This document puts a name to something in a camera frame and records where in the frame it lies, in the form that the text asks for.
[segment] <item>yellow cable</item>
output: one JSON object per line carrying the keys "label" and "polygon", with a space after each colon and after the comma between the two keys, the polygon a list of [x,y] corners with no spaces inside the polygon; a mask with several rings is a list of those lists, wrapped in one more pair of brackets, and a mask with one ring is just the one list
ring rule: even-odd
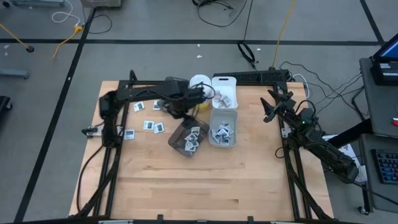
{"label": "yellow cable", "polygon": [[83,30],[83,27],[81,27],[81,26],[75,26],[75,31],[74,31],[73,35],[71,35],[68,39],[64,40],[63,42],[61,42],[61,44],[58,45],[58,47],[57,47],[57,49],[55,49],[55,53],[54,53],[54,55],[52,56],[51,59],[54,59],[55,56],[57,56],[59,48],[60,48],[64,43],[68,42],[70,39],[72,39],[77,33],[79,33],[79,32],[82,31],[82,30]]}
{"label": "yellow cable", "polygon": [[3,28],[9,35],[11,35],[14,39],[16,39],[20,44],[22,44],[24,47],[26,47],[27,49],[29,48],[28,45],[26,45],[25,43],[23,43],[20,39],[18,39],[18,37],[16,35],[14,35],[11,31],[9,31],[5,26],[3,26],[2,24],[0,24],[0,27]]}
{"label": "yellow cable", "polygon": [[277,58],[277,55],[278,55],[279,42],[280,42],[280,40],[281,40],[281,38],[282,38],[282,35],[284,34],[286,23],[287,23],[287,21],[289,20],[290,14],[292,13],[292,9],[293,9],[293,6],[294,6],[294,3],[295,3],[295,2],[296,2],[296,0],[292,0],[292,3],[290,4],[289,11],[287,12],[287,15],[286,15],[286,18],[285,18],[284,25],[282,26],[282,29],[280,30],[278,42],[276,43],[274,61],[272,62],[272,65],[271,65],[272,68],[274,67],[274,64],[275,64],[275,61],[276,61],[276,58]]}

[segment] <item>gray plastic bin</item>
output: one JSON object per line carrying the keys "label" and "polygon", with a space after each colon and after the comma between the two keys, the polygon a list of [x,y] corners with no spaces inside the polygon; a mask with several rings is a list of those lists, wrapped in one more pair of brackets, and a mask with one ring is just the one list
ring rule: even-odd
{"label": "gray plastic bin", "polygon": [[[231,149],[232,147],[234,147],[236,145],[237,120],[238,120],[238,112],[236,110],[213,108],[213,110],[211,111],[210,130],[209,130],[210,144],[214,147],[221,147],[225,149]],[[218,129],[222,121],[227,122],[231,126],[231,129],[234,131],[232,138],[229,142],[230,143],[229,146],[218,144],[211,136],[211,130]]]}

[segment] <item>floor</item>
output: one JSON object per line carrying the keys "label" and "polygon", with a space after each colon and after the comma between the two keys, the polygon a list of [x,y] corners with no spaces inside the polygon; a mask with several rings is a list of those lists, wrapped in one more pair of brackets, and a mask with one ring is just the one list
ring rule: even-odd
{"label": "floor", "polygon": [[[80,1],[70,2],[74,15],[83,20]],[[244,5],[244,0],[227,2],[238,10]],[[369,23],[364,2],[381,37],[384,40],[393,37],[398,30],[395,0],[384,0],[383,4],[377,0],[299,0],[286,25],[276,67],[284,61],[301,63],[333,88],[353,78],[359,73],[358,60],[369,57],[379,48],[380,38],[377,39],[377,32]],[[53,120],[52,124],[57,125],[24,221],[68,215],[86,145],[80,130],[91,123],[103,80],[127,79],[130,69],[140,80],[250,71],[251,66],[233,44],[244,38],[248,16],[246,40],[259,61],[257,69],[266,70],[271,65],[289,4],[289,0],[248,0],[235,23],[219,28],[202,22],[191,1],[125,0],[120,9],[96,11],[95,15],[106,14],[112,19],[109,32],[88,34],[80,54],[76,52],[81,37],[78,34],[70,44],[62,46],[54,60],[50,58],[57,43],[72,34],[76,19],[57,24],[51,21],[51,15],[69,11],[70,6],[67,4],[68,9],[0,6],[0,22],[35,47],[35,52],[28,54],[23,46],[15,44],[0,30],[0,67],[30,73],[28,80],[0,78],[0,95],[10,96],[14,104],[0,129],[0,223],[13,222],[16,217],[64,83],[70,83],[70,87],[59,118],[54,117],[58,122]],[[214,4],[205,6],[200,13],[210,22],[226,24],[231,18],[229,11],[223,9]],[[85,9],[86,17],[89,13],[90,10]],[[101,16],[93,21],[90,31],[99,32],[108,27],[109,21]],[[76,65],[72,63],[74,57],[80,57]],[[303,68],[287,63],[283,68],[302,74],[308,82],[321,85],[331,93]],[[360,78],[345,92],[361,84]],[[310,92],[314,103],[324,97],[317,86],[310,85]],[[350,101],[353,94],[345,98]],[[317,109],[329,102],[322,101]],[[357,102],[366,113],[364,93],[358,96]],[[318,116],[327,133],[339,133],[360,122],[359,116],[340,98]],[[336,218],[360,223],[397,220],[397,214],[377,210],[368,217],[359,214],[356,208],[363,205],[361,191],[353,185],[342,184],[330,174],[326,174],[326,180]]]}

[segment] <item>monitor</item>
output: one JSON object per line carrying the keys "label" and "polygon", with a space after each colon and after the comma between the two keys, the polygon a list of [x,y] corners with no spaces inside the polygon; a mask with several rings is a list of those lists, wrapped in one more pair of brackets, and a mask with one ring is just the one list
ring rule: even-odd
{"label": "monitor", "polygon": [[398,34],[384,44],[373,57],[378,61],[398,61]]}

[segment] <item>white plastic basket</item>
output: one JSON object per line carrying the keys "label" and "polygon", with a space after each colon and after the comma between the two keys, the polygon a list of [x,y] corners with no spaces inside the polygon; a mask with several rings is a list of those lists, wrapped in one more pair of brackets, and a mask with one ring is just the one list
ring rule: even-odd
{"label": "white plastic basket", "polygon": [[214,99],[211,101],[214,108],[236,109],[238,101],[236,99],[236,79],[234,77],[214,77],[211,79],[211,85],[215,91],[220,91],[231,100],[231,105],[227,108],[220,107],[220,104]]}

